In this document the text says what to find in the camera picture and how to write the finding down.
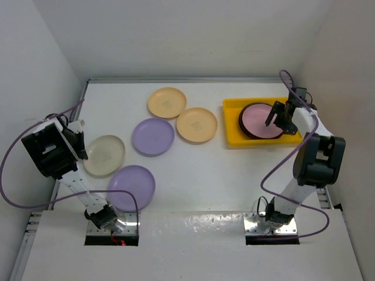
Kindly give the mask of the purple plate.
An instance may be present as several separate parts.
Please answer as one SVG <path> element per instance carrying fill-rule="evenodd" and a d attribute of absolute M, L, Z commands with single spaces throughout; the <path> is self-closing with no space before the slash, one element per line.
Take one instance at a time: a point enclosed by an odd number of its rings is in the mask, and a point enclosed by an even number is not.
<path fill-rule="evenodd" d="M 141 121 L 132 133 L 134 148 L 148 156 L 165 153 L 172 146 L 175 131 L 172 125 L 160 118 L 149 118 Z"/>
<path fill-rule="evenodd" d="M 153 174 L 145 167 L 130 165 L 116 172 L 108 184 L 108 191 L 130 192 L 136 199 L 138 209 L 145 208 L 153 199 L 156 182 Z M 135 204 L 128 193 L 108 193 L 109 202 L 118 210 L 135 212 Z"/>

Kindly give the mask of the cream white plate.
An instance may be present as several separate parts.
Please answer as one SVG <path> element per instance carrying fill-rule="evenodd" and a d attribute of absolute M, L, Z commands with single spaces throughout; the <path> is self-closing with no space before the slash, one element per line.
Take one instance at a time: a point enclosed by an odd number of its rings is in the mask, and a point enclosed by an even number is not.
<path fill-rule="evenodd" d="M 86 171 L 104 177 L 120 168 L 125 160 L 125 145 L 115 135 L 103 135 L 92 141 L 87 149 L 88 159 L 83 165 Z"/>

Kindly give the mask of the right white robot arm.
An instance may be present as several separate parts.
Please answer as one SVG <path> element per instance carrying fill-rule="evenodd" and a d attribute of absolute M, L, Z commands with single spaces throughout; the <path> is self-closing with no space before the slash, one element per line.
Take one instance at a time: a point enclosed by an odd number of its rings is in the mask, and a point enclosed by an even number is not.
<path fill-rule="evenodd" d="M 346 141 L 325 128 L 316 107 L 307 104 L 306 94 L 306 88 L 293 86 L 287 101 L 274 102 L 265 120 L 266 126 L 275 125 L 284 134 L 303 136 L 296 148 L 291 181 L 265 209 L 264 220 L 273 228 L 288 225 L 316 189 L 335 183 L 342 164 Z"/>

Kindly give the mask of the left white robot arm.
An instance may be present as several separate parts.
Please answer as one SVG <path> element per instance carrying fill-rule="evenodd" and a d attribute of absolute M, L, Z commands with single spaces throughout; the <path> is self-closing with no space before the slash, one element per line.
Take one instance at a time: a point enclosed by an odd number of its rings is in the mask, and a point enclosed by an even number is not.
<path fill-rule="evenodd" d="M 107 199 L 93 193 L 90 183 L 79 168 L 88 156 L 84 144 L 83 121 L 66 125 L 54 117 L 38 125 L 21 139 L 37 169 L 68 187 L 85 207 L 84 216 L 98 229 L 114 231 L 118 216 Z"/>

